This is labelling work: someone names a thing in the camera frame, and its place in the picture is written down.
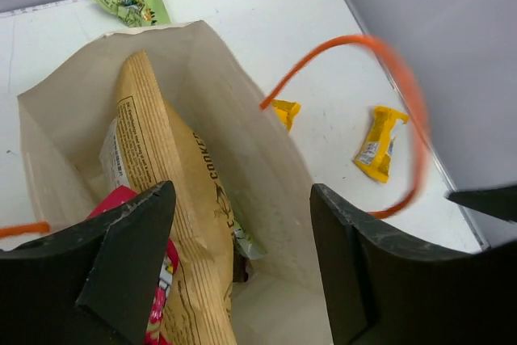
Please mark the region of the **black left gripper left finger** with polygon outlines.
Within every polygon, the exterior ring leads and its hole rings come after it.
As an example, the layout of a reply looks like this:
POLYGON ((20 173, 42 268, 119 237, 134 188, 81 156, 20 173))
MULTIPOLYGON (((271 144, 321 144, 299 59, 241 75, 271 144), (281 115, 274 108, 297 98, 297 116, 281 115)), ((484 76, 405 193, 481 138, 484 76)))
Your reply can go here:
POLYGON ((165 181, 1 253, 3 344, 142 344, 176 193, 165 181))

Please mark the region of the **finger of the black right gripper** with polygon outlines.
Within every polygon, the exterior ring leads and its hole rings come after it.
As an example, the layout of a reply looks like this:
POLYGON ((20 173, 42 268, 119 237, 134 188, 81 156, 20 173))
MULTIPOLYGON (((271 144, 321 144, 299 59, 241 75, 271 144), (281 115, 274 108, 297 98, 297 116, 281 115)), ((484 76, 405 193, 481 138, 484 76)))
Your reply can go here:
POLYGON ((460 206, 506 222, 516 223, 515 185, 467 191, 450 191, 447 199, 460 206))

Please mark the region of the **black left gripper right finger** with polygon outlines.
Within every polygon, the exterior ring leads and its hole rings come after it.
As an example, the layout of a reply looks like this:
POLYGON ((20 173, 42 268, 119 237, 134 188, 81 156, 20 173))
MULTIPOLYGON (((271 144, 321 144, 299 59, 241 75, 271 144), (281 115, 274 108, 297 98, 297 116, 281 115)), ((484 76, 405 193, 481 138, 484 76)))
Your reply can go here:
POLYGON ((310 215, 334 343, 515 343, 515 242, 477 254, 448 249, 320 183, 310 215))

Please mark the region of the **red snack packet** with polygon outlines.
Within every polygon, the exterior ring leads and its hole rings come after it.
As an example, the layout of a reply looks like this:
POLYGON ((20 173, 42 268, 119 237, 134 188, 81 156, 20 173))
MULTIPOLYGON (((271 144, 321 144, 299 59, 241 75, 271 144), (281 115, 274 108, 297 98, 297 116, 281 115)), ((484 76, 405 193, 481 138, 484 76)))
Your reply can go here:
MULTIPOLYGON (((90 213, 87 219, 97 217, 109 210, 112 210, 132 198, 137 193, 130 187, 120 185, 110 192, 110 194, 90 213)), ((144 344, 170 344, 170 341, 160 332, 162 319, 164 318, 165 304, 170 294, 173 283, 173 276, 179 264, 179 255, 174 243, 168 239, 166 253, 163 256, 160 274, 157 280, 153 296, 153 304, 149 314, 149 320, 145 332, 144 344)))

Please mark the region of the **yellow snack bar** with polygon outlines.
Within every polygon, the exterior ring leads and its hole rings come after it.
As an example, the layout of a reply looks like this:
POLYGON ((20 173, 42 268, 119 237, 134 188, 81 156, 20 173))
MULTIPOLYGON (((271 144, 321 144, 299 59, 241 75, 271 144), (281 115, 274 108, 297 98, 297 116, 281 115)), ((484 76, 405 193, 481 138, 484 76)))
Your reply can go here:
POLYGON ((389 180, 393 143, 397 128, 409 122, 404 112, 384 106, 372 110, 372 125, 353 162, 370 179, 379 183, 389 180))

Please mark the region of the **purple chocolate candy bar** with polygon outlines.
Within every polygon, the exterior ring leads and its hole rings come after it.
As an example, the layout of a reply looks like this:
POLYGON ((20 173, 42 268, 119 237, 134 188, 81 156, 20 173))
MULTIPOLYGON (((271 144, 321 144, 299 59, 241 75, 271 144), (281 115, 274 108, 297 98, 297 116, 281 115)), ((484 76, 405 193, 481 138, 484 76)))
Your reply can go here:
POLYGON ((246 257, 240 255, 238 252, 233 254, 233 282, 245 283, 249 279, 249 274, 246 270, 246 257))

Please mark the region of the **green snack packet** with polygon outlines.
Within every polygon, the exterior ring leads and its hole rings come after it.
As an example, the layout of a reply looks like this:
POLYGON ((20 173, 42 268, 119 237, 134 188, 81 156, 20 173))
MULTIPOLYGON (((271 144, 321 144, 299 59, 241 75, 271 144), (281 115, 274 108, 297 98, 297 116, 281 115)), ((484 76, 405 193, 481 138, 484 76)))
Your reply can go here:
POLYGON ((239 252, 250 260, 258 260, 265 256, 266 251, 242 228, 238 220, 233 223, 233 240, 239 252))

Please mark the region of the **brown kraft chips bag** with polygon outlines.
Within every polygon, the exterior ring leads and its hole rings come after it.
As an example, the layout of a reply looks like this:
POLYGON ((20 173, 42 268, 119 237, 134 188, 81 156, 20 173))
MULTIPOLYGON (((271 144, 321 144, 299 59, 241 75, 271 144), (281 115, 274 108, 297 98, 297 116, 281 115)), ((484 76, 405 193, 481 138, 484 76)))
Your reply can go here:
POLYGON ((116 113, 99 159, 110 189, 169 180, 174 221, 148 323, 153 344, 233 344, 231 203, 204 141, 164 100, 145 52, 116 82, 116 113))

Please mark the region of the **green yellow candy wrapper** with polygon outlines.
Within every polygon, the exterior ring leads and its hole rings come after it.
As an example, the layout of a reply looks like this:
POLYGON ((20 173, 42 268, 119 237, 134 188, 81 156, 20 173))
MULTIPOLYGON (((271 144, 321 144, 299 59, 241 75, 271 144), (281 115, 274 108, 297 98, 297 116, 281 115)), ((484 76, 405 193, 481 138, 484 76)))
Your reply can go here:
POLYGON ((127 27, 150 27, 171 23, 162 0, 94 0, 104 11, 127 27))

